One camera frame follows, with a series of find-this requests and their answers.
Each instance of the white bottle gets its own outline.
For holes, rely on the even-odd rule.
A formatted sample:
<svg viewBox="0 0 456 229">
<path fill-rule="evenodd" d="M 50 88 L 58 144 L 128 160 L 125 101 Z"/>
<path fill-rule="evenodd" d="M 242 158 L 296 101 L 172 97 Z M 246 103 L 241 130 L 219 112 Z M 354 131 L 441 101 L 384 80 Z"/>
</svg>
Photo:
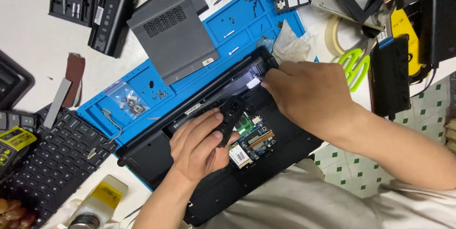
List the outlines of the white bottle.
<svg viewBox="0 0 456 229">
<path fill-rule="evenodd" d="M 111 175 L 105 176 L 71 216 L 71 228 L 102 228 L 114 214 L 128 186 Z"/>
</svg>

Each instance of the laptop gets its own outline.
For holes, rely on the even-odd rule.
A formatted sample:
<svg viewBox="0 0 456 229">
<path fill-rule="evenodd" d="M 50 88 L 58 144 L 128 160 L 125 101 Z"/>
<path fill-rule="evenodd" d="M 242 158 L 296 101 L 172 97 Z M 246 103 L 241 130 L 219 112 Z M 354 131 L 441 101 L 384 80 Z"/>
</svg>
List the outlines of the laptop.
<svg viewBox="0 0 456 229">
<path fill-rule="evenodd" d="M 322 140 L 280 113 L 259 77 L 279 66 L 261 46 L 116 151 L 125 166 L 152 191 L 173 164 L 169 140 L 185 121 L 221 107 L 233 95 L 246 110 L 233 130 L 241 137 L 230 146 L 230 163 L 203 178 L 186 208 L 184 221 L 200 226 L 266 181 L 306 158 Z"/>
</svg>

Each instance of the white tiled floor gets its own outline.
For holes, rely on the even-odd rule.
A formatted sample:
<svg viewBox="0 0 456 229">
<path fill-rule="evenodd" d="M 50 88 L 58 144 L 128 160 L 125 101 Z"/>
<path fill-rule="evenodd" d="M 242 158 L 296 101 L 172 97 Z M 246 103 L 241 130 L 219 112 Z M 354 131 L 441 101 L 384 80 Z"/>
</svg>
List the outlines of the white tiled floor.
<svg viewBox="0 0 456 229">
<path fill-rule="evenodd" d="M 449 77 L 432 84 L 423 94 L 412 98 L 411 104 L 412 108 L 397 113 L 394 121 L 444 143 L 443 125 L 450 104 Z M 393 179 L 376 162 L 333 145 L 315 152 L 315 164 L 321 168 L 327 182 L 359 197 L 377 193 L 379 184 Z"/>
</svg>

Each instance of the scissors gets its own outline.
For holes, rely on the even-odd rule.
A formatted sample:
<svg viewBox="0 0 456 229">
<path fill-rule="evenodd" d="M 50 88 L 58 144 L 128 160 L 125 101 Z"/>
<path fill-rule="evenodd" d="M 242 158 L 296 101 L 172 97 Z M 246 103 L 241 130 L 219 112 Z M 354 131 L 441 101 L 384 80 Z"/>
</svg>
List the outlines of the scissors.
<svg viewBox="0 0 456 229">
<path fill-rule="evenodd" d="M 361 74 L 359 75 L 353 86 L 350 88 L 350 92 L 355 92 L 358 89 L 359 85 L 361 85 L 361 82 L 364 79 L 364 77 L 368 74 L 370 65 L 369 54 L 375 46 L 376 42 L 376 38 L 368 40 L 366 51 L 364 52 L 363 56 L 361 57 L 356 66 L 354 66 L 355 63 L 358 61 L 358 58 L 362 55 L 362 50 L 360 48 L 355 48 L 353 50 L 346 52 L 342 57 L 340 57 L 339 61 L 337 62 L 338 64 L 343 65 L 345 60 L 347 60 L 350 57 L 350 61 L 344 68 L 345 77 L 347 78 L 347 84 L 349 85 L 354 80 L 359 70 L 362 69 Z"/>
</svg>

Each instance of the black laptop bottom case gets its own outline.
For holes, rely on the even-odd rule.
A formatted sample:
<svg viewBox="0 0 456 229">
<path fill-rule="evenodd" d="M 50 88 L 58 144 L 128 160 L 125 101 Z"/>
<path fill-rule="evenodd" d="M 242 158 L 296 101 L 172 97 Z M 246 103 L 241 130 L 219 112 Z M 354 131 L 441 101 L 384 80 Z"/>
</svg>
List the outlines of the black laptop bottom case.
<svg viewBox="0 0 456 229">
<path fill-rule="evenodd" d="M 174 132 L 185 121 L 222 105 L 232 95 L 242 96 L 246 113 L 260 116 L 273 131 L 276 143 L 249 166 L 239 169 L 230 162 L 200 181 L 184 217 L 186 223 L 200 226 L 273 176 L 306 158 L 323 142 L 283 116 L 272 96 L 260 84 L 252 87 L 255 75 L 265 75 L 272 68 L 278 68 L 274 57 L 265 47 L 257 48 L 119 148 L 116 151 L 118 164 L 127 165 L 155 190 L 173 164 L 169 139 Z"/>
</svg>

